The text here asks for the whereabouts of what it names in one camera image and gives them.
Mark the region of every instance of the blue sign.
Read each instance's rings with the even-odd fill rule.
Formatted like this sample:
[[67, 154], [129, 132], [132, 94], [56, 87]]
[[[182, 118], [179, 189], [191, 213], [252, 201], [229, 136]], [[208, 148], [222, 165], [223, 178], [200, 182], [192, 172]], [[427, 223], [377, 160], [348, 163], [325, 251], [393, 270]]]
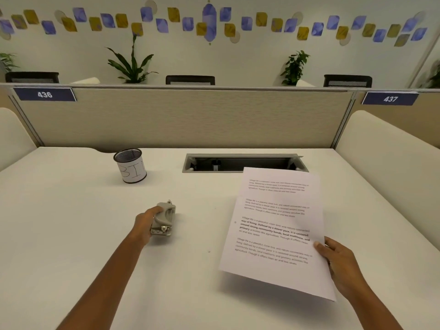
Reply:
[[404, 91], [369, 91], [362, 104], [367, 105], [413, 105], [418, 92]]
[[72, 88], [16, 87], [14, 90], [22, 101], [77, 101]]

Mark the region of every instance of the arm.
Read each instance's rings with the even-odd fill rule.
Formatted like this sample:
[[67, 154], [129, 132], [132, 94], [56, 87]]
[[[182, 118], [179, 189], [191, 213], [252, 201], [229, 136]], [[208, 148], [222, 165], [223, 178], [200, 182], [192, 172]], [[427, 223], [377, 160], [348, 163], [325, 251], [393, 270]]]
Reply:
[[353, 306], [364, 330], [403, 330], [368, 286], [353, 251], [327, 236], [325, 241], [326, 246], [315, 242], [315, 249], [327, 258], [336, 288]]
[[162, 207], [156, 206], [136, 216], [133, 229], [119, 244], [57, 330], [110, 329], [140, 252], [150, 240], [150, 228], [154, 215], [162, 210]]

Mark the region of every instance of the hand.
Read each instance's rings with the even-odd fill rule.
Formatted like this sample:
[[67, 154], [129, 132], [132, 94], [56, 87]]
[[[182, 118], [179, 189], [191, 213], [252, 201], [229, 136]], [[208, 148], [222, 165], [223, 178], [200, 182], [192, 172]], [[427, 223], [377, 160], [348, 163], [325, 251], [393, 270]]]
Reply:
[[151, 237], [151, 225], [153, 224], [154, 216], [157, 213], [162, 212], [164, 209], [160, 206], [155, 206], [151, 209], [146, 210], [145, 213], [140, 213], [136, 216], [135, 224], [129, 233], [129, 237], [134, 238], [136, 241], [141, 243], [144, 247]]
[[327, 258], [330, 274], [338, 291], [350, 302], [362, 298], [371, 291], [360, 272], [353, 251], [325, 236], [327, 246], [315, 242], [313, 246], [318, 253]]

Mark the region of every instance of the green plant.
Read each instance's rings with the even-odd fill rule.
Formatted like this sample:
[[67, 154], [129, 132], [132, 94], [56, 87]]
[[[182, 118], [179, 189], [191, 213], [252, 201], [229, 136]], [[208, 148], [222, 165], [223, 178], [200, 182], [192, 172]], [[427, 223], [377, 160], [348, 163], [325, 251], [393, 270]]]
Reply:
[[440, 88], [440, 65], [432, 77], [429, 78], [428, 88]]
[[125, 58], [119, 54], [116, 53], [115, 51], [113, 51], [111, 48], [108, 48], [110, 51], [112, 51], [114, 53], [114, 55], [116, 55], [116, 57], [118, 58], [118, 60], [120, 62], [122, 62], [122, 65], [117, 63], [114, 60], [110, 60], [108, 64], [114, 68], [116, 68], [117, 70], [119, 70], [120, 72], [122, 72], [127, 78], [125, 77], [118, 77], [118, 79], [123, 79], [125, 80], [125, 83], [141, 83], [142, 81], [145, 81], [146, 76], [150, 73], [157, 73], [156, 71], [146, 71], [144, 74], [141, 75], [141, 73], [143, 72], [143, 67], [146, 65], [146, 63], [148, 61], [151, 60], [151, 58], [153, 57], [153, 55], [149, 55], [148, 57], [146, 57], [143, 61], [142, 64], [140, 64], [140, 66], [137, 65], [136, 62], [136, 58], [135, 58], [135, 41], [136, 41], [136, 35], [133, 35], [133, 46], [132, 46], [132, 64], [130, 65], [127, 60], [125, 60]]
[[15, 57], [16, 55], [12, 53], [0, 53], [0, 61], [7, 72], [11, 72], [14, 67], [20, 68], [19, 66], [14, 65]]
[[280, 75], [285, 76], [283, 84], [288, 86], [296, 86], [298, 80], [302, 76], [302, 69], [307, 63], [308, 57], [310, 57], [310, 55], [305, 54], [303, 50], [300, 52], [297, 51], [296, 54], [289, 57], [289, 61], [286, 62], [286, 65], [288, 66]]

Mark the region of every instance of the person's right arm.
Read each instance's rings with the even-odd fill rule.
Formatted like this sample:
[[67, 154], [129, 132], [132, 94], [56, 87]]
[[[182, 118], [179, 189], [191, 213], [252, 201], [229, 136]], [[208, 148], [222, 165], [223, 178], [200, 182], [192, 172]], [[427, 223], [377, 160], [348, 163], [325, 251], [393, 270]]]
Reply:
[[403, 330], [368, 286], [353, 252], [327, 236], [325, 242], [315, 242], [314, 247], [327, 258], [336, 288], [353, 306], [364, 330]]

